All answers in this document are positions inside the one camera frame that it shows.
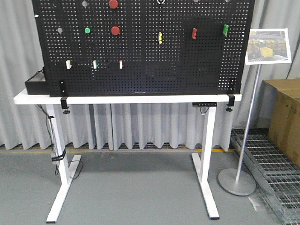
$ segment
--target white curtain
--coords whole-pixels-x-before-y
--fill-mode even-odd
[[[299,0],[256,0],[252,28],[288,28],[294,57],[293,64],[264,65],[261,80],[300,77],[299,9]],[[0,20],[0,145],[11,149],[22,144],[28,149],[40,143],[44,149],[50,144],[45,116],[35,106],[13,103],[24,81],[43,66],[31,0],[1,1]],[[243,100],[233,112],[218,103],[214,145],[227,149],[232,123],[236,128],[245,126],[255,72],[256,66],[245,66]],[[262,101],[260,90],[253,126],[268,126],[271,112],[261,111]],[[101,149],[108,143],[117,150],[122,143],[132,148],[135,142],[143,148],[152,142],[158,147],[170,143],[173,148],[183,143],[193,149],[202,142],[203,116],[191,104],[72,105],[70,111],[60,116],[65,143],[76,148],[88,143],[90,149]]]

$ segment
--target gray floor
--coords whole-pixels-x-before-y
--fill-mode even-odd
[[[58,225],[277,225],[269,210],[225,192],[233,153],[212,153],[209,183],[220,220],[209,220],[190,153],[81,153]],[[0,154],[0,224],[40,225],[60,187],[49,154]]]

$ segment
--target desk frame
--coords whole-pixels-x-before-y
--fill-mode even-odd
[[[242,95],[235,95],[235,101],[241,101]],[[228,102],[227,95],[182,95],[182,96],[121,96],[121,97],[68,97],[67,103],[72,104],[133,104],[133,103],[192,103],[192,102]],[[60,105],[60,97],[49,97],[48,95],[28,95],[26,90],[20,92],[14,102],[17,105],[46,105],[49,116],[53,116],[52,127],[56,143],[56,156],[62,155],[65,144],[59,116],[56,116],[54,105]],[[208,172],[210,168],[210,156],[212,149],[212,138],[215,125],[216,107],[210,107],[205,114],[204,134],[202,140],[201,158],[198,153],[192,153],[197,177],[201,186],[202,194],[210,219],[219,219],[219,213],[208,184]],[[67,197],[72,183],[72,177],[76,172],[81,155],[75,155],[73,162],[68,166],[67,154],[60,161],[59,173],[61,187],[50,210],[47,223],[56,223],[63,203]]]

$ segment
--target yellow floor line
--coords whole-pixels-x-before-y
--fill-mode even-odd
[[[0,150],[1,153],[50,153],[50,150]],[[199,150],[67,150],[68,153],[136,153],[136,152],[162,152],[162,153],[197,153],[202,152],[202,149]],[[225,151],[223,149],[213,149],[211,152],[233,152],[232,149]]]

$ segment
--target green button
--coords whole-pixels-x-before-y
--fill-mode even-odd
[[[86,33],[86,34],[89,34],[90,33],[90,28],[89,27],[87,27],[86,29],[84,29],[84,32]]]

